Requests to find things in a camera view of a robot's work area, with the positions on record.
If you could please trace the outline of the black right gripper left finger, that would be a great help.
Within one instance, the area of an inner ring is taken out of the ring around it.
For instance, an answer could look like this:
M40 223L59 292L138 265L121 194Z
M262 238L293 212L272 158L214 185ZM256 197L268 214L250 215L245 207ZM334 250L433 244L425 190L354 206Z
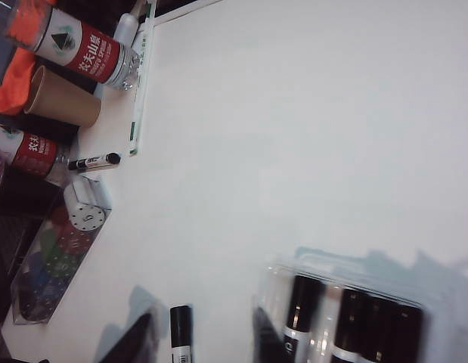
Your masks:
M151 313L141 315L100 362L155 362L152 323Z

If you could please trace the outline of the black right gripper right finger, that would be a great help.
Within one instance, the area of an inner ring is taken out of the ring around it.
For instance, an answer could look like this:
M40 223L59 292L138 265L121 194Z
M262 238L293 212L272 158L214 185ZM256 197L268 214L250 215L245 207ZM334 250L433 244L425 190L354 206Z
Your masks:
M285 362L286 354L265 310L253 310L253 362Z

